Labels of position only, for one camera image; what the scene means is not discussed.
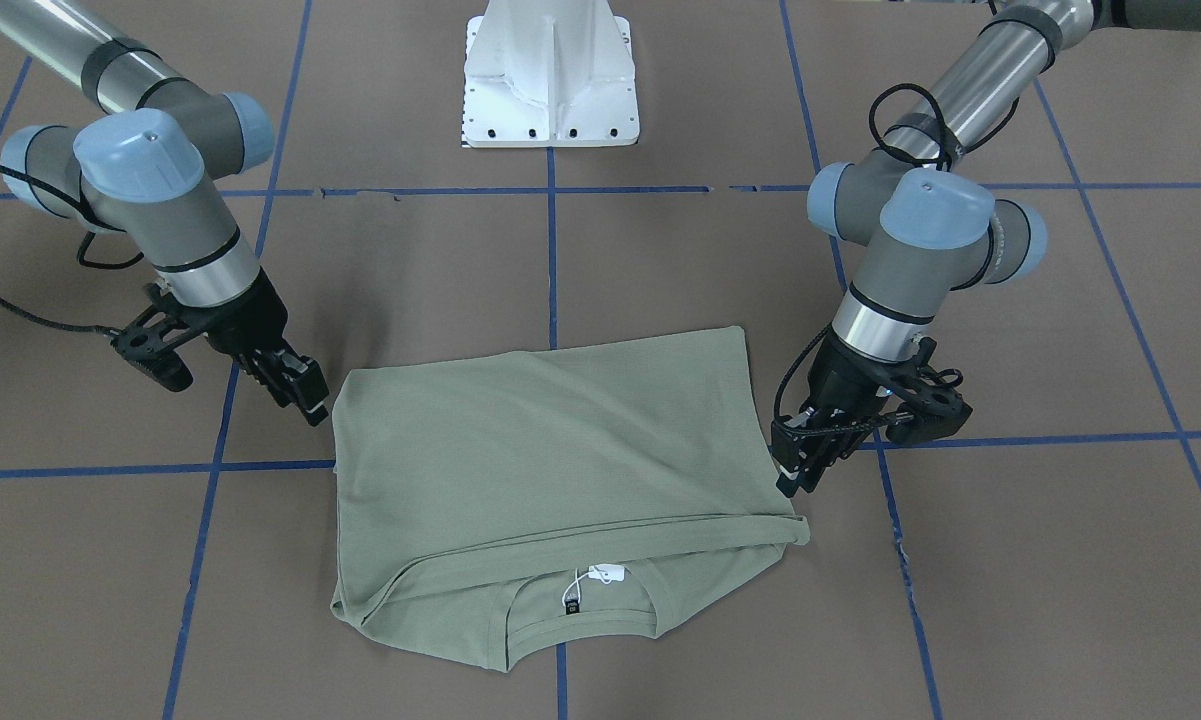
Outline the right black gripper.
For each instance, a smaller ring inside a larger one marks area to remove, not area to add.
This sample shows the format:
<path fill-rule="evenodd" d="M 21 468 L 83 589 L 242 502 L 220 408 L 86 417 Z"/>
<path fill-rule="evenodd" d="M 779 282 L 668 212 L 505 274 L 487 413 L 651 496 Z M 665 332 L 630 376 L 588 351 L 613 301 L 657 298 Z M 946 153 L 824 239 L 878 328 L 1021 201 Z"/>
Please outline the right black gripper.
<path fill-rule="evenodd" d="M 207 338 L 234 358 L 245 374 L 265 388 L 279 407 L 297 407 L 309 427 L 318 427 L 329 410 L 329 384 L 313 358 L 299 355 L 283 340 L 288 310 L 274 283 L 261 270 L 247 292 L 207 314 Z"/>

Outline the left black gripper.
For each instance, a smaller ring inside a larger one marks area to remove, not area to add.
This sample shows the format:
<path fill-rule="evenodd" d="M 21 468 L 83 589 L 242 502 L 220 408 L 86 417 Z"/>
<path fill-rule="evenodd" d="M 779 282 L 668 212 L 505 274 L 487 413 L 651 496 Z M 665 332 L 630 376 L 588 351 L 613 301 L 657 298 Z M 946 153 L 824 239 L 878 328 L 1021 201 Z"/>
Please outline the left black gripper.
<path fill-rule="evenodd" d="M 894 394 L 894 373 L 910 372 L 912 361 L 884 364 L 847 346 L 825 325 L 819 350 L 807 372 L 809 397 L 805 410 L 775 416 L 772 456 L 778 466 L 778 491 L 787 498 L 797 490 L 812 493 L 825 470 L 847 460 L 874 430 L 912 424 L 912 412 L 883 413 Z"/>

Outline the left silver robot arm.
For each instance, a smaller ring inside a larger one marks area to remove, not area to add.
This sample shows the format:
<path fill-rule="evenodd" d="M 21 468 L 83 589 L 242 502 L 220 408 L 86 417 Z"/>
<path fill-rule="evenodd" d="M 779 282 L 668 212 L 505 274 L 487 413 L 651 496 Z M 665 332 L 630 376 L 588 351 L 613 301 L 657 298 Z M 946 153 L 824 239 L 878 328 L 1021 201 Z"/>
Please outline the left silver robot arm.
<path fill-rule="evenodd" d="M 865 247 L 833 320 L 802 352 L 809 395 L 778 413 L 772 455 L 783 496 L 812 492 L 874 430 L 915 446 L 970 418 L 958 370 L 936 370 L 930 328 L 948 293 L 1029 274 L 1048 232 L 1033 208 L 997 199 L 955 166 L 1006 124 L 1062 50 L 1094 29 L 1201 32 L 1201 1 L 1006 1 L 921 101 L 859 163 L 824 167 L 809 222 Z"/>

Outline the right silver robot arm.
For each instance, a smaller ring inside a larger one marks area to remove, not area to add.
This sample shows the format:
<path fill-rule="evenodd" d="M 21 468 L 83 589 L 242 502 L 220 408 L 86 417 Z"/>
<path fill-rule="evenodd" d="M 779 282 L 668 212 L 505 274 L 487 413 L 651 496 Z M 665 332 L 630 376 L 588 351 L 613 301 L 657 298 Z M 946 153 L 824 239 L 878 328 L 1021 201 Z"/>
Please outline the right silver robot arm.
<path fill-rule="evenodd" d="M 203 337 L 312 427 L 329 396 L 312 358 L 283 338 L 286 307 L 216 187 L 271 158 L 267 110 L 208 94 L 147 44 L 74 1 L 0 1 L 0 35 L 102 110 L 83 128 L 7 138 L 0 174 L 20 202 L 88 232 L 125 233 L 159 282 L 125 328 L 98 328 L 116 354 L 172 392 L 193 382 L 178 355 Z"/>

